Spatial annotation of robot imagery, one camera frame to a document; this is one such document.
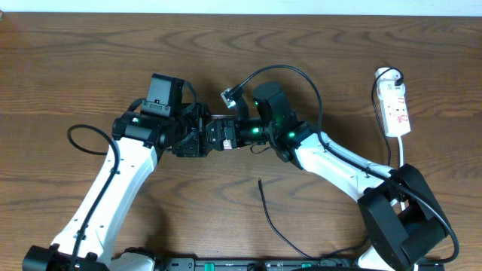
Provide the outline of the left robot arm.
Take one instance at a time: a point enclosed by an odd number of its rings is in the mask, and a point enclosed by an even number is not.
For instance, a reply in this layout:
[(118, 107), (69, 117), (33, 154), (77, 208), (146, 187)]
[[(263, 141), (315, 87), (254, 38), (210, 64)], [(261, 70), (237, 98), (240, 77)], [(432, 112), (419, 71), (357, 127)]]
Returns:
[(136, 100), (115, 120), (105, 137), (105, 161), (82, 204), (51, 245), (33, 245), (22, 268), (44, 270), (161, 270), (163, 260), (143, 248), (114, 256), (114, 245), (127, 213), (146, 178), (166, 151), (199, 142), (210, 116), (203, 103), (183, 104), (174, 117), (148, 111)]

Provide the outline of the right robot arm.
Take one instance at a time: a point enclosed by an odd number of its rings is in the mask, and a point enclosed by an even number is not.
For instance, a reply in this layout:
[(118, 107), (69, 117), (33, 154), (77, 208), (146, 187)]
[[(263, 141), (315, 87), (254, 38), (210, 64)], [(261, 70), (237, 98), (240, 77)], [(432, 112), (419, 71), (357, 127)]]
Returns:
[(226, 89), (221, 97), (239, 114), (210, 123), (208, 141), (218, 149), (267, 143), (283, 162), (322, 177), (357, 202), (371, 243), (357, 260), (359, 267), (412, 270), (444, 264), (426, 255), (454, 232), (418, 169), (372, 163), (333, 142), (297, 119), (276, 82), (255, 89), (258, 119), (250, 118), (241, 86)]

